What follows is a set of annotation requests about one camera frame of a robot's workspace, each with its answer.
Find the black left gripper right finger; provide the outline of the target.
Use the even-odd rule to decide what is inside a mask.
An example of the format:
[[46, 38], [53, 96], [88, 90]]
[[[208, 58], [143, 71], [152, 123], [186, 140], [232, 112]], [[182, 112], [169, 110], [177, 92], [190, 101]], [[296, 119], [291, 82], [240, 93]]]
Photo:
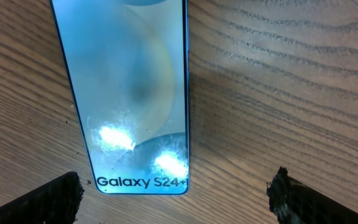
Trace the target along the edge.
[[269, 210], [279, 224], [358, 224], [358, 213], [290, 177], [279, 168], [267, 183]]

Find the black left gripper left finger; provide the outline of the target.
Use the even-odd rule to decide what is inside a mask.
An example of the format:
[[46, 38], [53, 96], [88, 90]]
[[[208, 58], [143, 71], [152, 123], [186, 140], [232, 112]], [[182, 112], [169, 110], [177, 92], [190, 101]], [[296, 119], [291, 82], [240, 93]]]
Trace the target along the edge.
[[84, 189], [76, 172], [66, 174], [0, 207], [0, 224], [73, 224]]

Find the blue Samsung Galaxy smartphone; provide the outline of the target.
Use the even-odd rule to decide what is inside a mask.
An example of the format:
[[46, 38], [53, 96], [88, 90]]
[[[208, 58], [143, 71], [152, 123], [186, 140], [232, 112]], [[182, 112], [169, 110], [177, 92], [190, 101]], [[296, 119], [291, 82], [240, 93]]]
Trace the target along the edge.
[[186, 0], [51, 0], [89, 166], [108, 195], [190, 188]]

